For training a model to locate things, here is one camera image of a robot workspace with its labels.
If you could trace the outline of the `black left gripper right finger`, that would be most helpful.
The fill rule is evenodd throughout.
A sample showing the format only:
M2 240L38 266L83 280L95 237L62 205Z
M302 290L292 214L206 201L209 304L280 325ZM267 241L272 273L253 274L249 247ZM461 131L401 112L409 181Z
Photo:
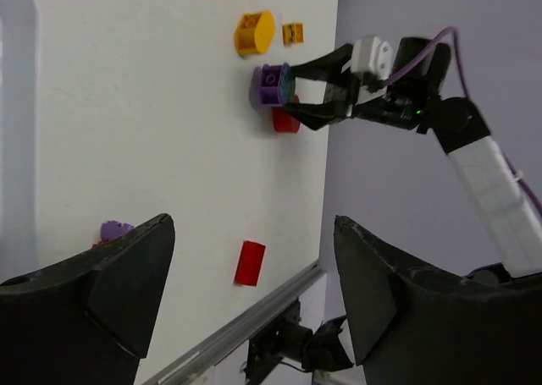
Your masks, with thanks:
M541 277L457 276L335 219L355 362L369 384L538 384Z

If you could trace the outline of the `purple lego on red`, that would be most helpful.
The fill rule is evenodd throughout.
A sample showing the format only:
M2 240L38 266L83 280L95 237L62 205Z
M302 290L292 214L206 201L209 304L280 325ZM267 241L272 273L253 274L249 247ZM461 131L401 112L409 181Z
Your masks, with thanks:
M134 226L129 223L122 223L115 220L106 221L100 228L101 241L115 240L129 233L133 228Z

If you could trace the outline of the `red curved lego brick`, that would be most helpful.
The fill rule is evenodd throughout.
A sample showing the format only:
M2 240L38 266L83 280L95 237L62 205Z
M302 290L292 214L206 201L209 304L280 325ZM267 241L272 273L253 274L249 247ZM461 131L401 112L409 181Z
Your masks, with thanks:
M92 249L93 249L93 248L97 248L97 247L102 246L102 245L105 245L105 244L107 244L108 242L109 242L109 241L108 241L107 239L98 241L97 243L95 243L95 244L92 245Z

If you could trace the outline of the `white divided sorting tray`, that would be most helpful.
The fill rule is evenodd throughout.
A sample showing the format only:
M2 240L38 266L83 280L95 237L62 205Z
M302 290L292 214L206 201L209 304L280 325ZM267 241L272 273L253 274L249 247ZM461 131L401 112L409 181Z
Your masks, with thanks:
M1 0L1 279L38 268L36 246L37 10Z

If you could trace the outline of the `purple paw print lego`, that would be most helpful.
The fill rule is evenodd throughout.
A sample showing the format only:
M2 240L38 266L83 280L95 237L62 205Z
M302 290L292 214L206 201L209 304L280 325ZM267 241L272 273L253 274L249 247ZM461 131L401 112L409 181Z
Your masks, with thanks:
M295 80L288 63L264 64L259 69L257 101L264 107L283 107L291 98Z

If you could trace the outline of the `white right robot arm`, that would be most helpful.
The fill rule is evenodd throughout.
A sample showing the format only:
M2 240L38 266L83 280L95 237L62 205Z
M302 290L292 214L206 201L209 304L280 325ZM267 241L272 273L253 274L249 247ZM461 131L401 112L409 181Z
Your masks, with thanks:
M405 37L393 49L377 36L294 65L295 79L323 81L335 92L320 104L284 110L312 130L350 118L397 129L432 131L513 278L541 271L541 204L494 140L467 92L443 98L451 62L461 61L455 28L434 39Z

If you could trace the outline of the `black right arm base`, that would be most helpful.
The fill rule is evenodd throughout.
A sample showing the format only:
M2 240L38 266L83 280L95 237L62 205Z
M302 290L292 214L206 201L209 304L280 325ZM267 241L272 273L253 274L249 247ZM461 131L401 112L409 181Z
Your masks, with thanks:
M354 366L348 350L347 319L339 316L312 330L301 324L301 302L296 300L249 339L244 372L247 384L261 384L279 365L303 373L342 371Z

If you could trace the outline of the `small orange lego brick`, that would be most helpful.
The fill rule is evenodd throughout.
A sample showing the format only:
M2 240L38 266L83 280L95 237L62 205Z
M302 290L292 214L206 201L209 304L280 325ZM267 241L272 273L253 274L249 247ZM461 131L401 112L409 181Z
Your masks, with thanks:
M304 25L301 22L291 22L282 25L282 40L284 46L302 44L304 42Z

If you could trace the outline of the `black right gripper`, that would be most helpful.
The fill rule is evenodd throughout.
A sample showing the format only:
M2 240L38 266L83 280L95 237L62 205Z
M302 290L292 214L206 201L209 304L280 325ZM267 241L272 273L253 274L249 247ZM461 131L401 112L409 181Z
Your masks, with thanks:
M346 43L320 58L291 66L296 78L341 80L351 60L353 45ZM413 70L391 85L376 90L383 81L370 72L349 74L348 104L288 103L284 111L311 130L320 130L347 118L363 119L391 127L418 127L428 100L427 75Z

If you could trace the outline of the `red 2x4 lego brick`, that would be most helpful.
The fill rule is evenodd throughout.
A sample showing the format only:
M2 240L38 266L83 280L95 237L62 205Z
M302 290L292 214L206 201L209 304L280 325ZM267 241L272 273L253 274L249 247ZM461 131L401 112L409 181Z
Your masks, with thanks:
M266 246L246 240L241 247L241 254L235 271L234 282L244 286L257 286Z

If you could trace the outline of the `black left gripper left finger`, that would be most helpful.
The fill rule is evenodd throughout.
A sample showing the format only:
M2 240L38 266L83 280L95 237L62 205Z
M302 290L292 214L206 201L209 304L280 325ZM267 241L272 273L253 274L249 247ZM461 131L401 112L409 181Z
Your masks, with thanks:
M3 384L132 384L174 254L173 218L1 285Z

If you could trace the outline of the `red rounded lego piece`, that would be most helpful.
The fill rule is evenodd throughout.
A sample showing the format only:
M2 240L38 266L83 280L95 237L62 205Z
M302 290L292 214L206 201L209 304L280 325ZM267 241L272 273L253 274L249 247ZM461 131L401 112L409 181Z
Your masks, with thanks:
M286 113L282 107L272 108L272 120L277 134L296 134L301 127L301 122Z

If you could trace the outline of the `yellow rounded lego piece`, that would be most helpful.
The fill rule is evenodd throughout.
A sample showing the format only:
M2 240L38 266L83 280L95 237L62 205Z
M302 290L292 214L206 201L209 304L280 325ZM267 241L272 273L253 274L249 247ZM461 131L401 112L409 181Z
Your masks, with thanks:
M275 36L275 21L270 10L243 14L234 33L235 49L242 57L268 52Z

